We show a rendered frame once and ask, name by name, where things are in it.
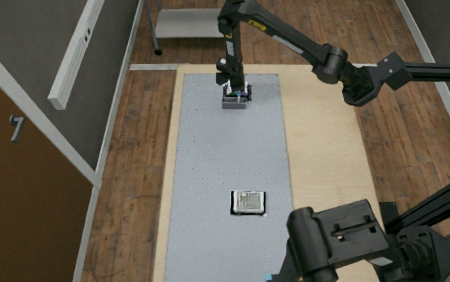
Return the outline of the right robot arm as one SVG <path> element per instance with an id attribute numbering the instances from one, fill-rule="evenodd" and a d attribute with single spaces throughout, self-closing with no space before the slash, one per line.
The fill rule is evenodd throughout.
<path id="1" fill-rule="evenodd" d="M 314 42 L 267 11 L 256 0 L 226 0 L 217 20 L 218 30 L 224 36 L 226 50 L 226 59 L 219 58 L 216 63 L 216 69 L 221 71 L 216 72 L 216 84 L 219 86 L 230 80 L 230 87 L 238 87 L 237 79 L 244 75 L 239 27 L 242 21 L 302 56 L 313 66 L 311 72 L 320 81 L 332 85 L 341 81 L 353 102 L 375 89 L 368 68 L 365 65 L 359 68 L 347 61 L 348 53 L 345 50 L 329 43 L 320 45 Z"/>

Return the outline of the white grid rack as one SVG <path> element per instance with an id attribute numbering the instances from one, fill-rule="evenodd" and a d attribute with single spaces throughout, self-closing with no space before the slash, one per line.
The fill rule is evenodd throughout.
<path id="1" fill-rule="evenodd" d="M 244 193 L 246 194 L 245 198 L 243 198 Z M 237 203 L 236 203 L 236 201 L 237 201 Z M 240 203 L 239 203 L 239 201 L 240 201 Z M 240 204 L 240 206 L 239 206 L 239 204 Z M 240 207 L 240 209 L 239 209 L 239 207 Z M 263 213 L 263 192 L 255 192 L 255 194 L 252 195 L 252 192 L 234 191 L 234 212 L 258 212 L 258 213 L 261 212 L 261 213 Z"/>

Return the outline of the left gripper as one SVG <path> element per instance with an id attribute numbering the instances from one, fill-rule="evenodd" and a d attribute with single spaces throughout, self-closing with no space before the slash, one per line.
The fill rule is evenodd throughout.
<path id="1" fill-rule="evenodd" d="M 278 274 L 265 274 L 264 275 L 264 281 L 265 282 L 272 282 L 272 278 L 274 278 Z"/>

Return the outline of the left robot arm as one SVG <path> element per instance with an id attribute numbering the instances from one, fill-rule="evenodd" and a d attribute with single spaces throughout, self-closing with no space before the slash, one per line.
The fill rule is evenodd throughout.
<path id="1" fill-rule="evenodd" d="M 432 233 L 386 235 L 368 199 L 319 212 L 301 207 L 289 214 L 286 226 L 286 255 L 272 282 L 336 282 L 336 269 L 362 260 L 373 266 L 379 282 L 441 279 Z"/>

